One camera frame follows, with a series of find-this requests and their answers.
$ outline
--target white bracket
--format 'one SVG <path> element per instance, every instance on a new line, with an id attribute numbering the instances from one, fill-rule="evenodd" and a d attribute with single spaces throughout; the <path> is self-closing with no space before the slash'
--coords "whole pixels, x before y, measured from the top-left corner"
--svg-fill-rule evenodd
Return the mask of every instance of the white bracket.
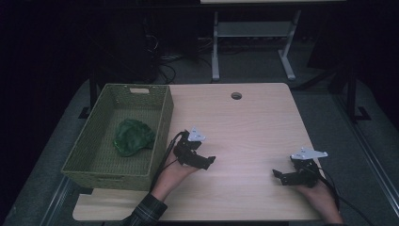
<path id="1" fill-rule="evenodd" d="M 203 141 L 205 140 L 205 136 L 194 126 L 190 135 L 188 136 L 188 141 Z"/>
<path id="2" fill-rule="evenodd" d="M 319 157 L 327 157 L 328 154 L 326 152 L 317 152 L 315 150 L 301 148 L 297 153 L 291 155 L 293 159 L 306 160 L 311 158 L 319 158 Z"/>

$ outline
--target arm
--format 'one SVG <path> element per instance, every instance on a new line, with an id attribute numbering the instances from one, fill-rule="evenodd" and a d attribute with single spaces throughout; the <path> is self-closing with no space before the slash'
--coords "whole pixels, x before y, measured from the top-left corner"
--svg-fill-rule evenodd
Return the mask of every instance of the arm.
<path id="1" fill-rule="evenodd" d="M 321 181 L 309 188 L 307 186 L 296 186 L 296 190 L 302 193 L 311 206 L 319 212 L 326 225 L 345 225 L 334 198 L 328 187 Z"/>
<path id="2" fill-rule="evenodd" d="M 171 152 L 165 164 L 167 167 L 159 175 L 152 192 L 141 201 L 131 216 L 122 221 L 121 225 L 144 226 L 155 225 L 158 222 L 158 219 L 168 208 L 164 201 L 170 192 L 188 175 L 199 170 L 189 166 L 182 166 L 179 162 L 175 162 L 176 159 L 174 153 Z"/>

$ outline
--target plaid sleeve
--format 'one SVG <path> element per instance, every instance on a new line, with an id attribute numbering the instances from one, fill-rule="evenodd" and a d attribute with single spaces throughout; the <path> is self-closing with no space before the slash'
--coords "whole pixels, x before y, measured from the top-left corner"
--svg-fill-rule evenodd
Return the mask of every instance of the plaid sleeve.
<path id="1" fill-rule="evenodd" d="M 121 226 L 155 225 L 167 210 L 167 206 L 148 194 L 133 211 L 132 215 L 121 222 Z"/>

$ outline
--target green cloth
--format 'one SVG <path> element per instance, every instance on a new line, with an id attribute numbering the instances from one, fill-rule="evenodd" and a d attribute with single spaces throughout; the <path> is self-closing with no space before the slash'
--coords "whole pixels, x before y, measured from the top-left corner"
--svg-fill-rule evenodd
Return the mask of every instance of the green cloth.
<path id="1" fill-rule="evenodd" d="M 118 125 L 114 146 L 118 153 L 127 157 L 143 148 L 151 149 L 155 141 L 155 133 L 141 121 L 125 120 Z"/>

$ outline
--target green woven basket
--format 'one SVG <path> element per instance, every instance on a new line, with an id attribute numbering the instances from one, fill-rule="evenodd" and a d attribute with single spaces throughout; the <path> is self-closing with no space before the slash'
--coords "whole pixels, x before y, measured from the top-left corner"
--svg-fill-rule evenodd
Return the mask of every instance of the green woven basket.
<path id="1" fill-rule="evenodd" d="M 167 148 L 172 112 L 169 86 L 105 85 L 62 173 L 83 187 L 149 190 Z M 126 119 L 150 126 L 156 134 L 152 149 L 130 157 L 118 154 L 115 130 Z"/>

